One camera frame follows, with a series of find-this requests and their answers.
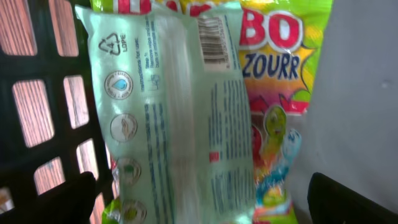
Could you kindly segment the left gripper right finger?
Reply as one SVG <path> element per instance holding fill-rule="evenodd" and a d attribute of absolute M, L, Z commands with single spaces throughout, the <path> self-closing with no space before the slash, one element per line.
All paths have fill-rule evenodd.
<path fill-rule="evenodd" d="M 313 224 L 397 224 L 397 214 L 316 172 L 308 187 Z"/>

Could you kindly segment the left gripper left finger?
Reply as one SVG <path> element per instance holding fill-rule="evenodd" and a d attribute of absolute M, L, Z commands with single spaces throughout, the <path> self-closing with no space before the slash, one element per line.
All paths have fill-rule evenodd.
<path fill-rule="evenodd" d="M 1 224 L 89 223 L 95 200 L 96 179 L 91 172 L 84 172 L 1 214 Z"/>

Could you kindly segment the green Haribo candy bag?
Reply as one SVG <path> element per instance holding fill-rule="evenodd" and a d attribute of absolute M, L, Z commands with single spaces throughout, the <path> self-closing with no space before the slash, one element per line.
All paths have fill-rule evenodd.
<path fill-rule="evenodd" d="M 238 60 L 248 96 L 255 206 L 251 223 L 295 221 L 285 177 L 302 137 L 298 120 L 307 112 L 331 1 L 151 2 L 146 13 L 130 1 L 93 1 L 90 9 L 144 15 L 153 4 L 197 17 L 227 2 L 243 10 Z"/>

